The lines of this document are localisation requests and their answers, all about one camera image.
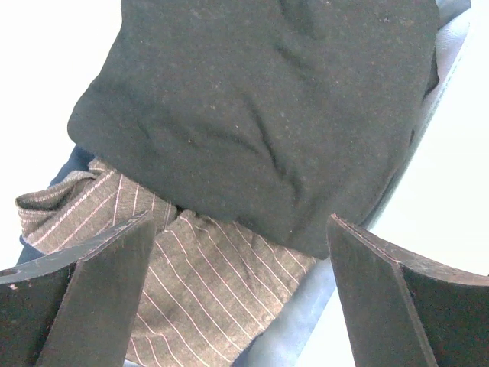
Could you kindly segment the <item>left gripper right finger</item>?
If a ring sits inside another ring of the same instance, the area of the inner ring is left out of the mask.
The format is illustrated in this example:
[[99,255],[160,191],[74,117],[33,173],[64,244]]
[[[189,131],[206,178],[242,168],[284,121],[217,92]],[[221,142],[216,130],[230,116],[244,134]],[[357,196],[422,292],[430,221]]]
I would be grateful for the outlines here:
[[486,366],[488,278],[332,215],[327,236],[357,366]]

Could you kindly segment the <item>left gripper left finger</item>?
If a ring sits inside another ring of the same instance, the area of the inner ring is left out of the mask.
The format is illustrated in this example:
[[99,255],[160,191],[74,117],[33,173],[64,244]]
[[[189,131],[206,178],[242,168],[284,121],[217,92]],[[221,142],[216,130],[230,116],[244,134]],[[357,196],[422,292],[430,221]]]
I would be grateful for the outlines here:
[[3,366],[122,366],[154,245],[139,213],[1,272]]

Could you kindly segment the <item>grey pinstriped shirt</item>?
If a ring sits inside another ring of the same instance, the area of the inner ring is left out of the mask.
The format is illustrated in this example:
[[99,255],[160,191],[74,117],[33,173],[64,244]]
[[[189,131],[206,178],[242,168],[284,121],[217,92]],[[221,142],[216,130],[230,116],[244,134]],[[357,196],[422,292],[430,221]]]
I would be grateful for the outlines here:
[[153,213],[157,233],[126,353],[142,366],[231,365],[314,263],[235,222],[177,209],[99,160],[15,204],[23,239],[44,254]]

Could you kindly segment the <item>navy blue sweater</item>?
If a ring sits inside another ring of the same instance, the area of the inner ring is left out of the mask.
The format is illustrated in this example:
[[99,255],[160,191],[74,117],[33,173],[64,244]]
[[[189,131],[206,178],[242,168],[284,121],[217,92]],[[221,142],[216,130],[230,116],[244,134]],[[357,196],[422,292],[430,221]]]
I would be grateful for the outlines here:
[[[67,162],[60,168],[55,178],[50,182],[49,187],[59,184],[68,176],[68,174],[73,171],[88,171],[89,162],[92,161],[94,157],[95,156],[92,153],[89,153],[76,145],[72,150]],[[40,252],[32,245],[27,244],[22,235],[19,236],[19,242],[22,246],[22,250],[16,265],[22,265],[26,262],[33,261],[44,256],[43,252]]]

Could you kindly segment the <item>black garment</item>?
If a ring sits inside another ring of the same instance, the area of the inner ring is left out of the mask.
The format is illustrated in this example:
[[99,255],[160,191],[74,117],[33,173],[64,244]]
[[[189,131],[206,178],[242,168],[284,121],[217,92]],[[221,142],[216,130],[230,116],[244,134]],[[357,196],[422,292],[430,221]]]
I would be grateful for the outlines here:
[[67,130],[160,198],[326,258],[406,160],[434,1],[123,1]]

